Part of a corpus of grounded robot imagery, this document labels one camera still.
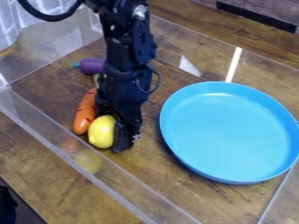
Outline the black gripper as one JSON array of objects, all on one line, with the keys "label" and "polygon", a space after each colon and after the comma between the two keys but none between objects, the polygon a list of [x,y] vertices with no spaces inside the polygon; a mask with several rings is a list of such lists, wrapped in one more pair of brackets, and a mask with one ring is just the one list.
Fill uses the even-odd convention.
[{"label": "black gripper", "polygon": [[150,93],[152,71],[142,65],[121,72],[105,62],[104,72],[105,77],[97,79],[96,113],[122,120],[116,122],[113,130],[112,151],[118,153],[130,149],[140,139],[141,105]]}]

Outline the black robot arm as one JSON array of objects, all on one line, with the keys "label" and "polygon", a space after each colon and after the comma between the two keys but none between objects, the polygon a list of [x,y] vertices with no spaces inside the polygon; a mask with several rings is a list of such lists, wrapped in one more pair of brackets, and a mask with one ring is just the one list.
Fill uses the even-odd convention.
[{"label": "black robot arm", "polygon": [[141,105],[157,86],[149,65],[157,45],[149,28],[145,0],[84,0],[98,14],[106,57],[104,73],[97,78],[96,112],[116,118],[112,151],[133,146],[142,125]]}]

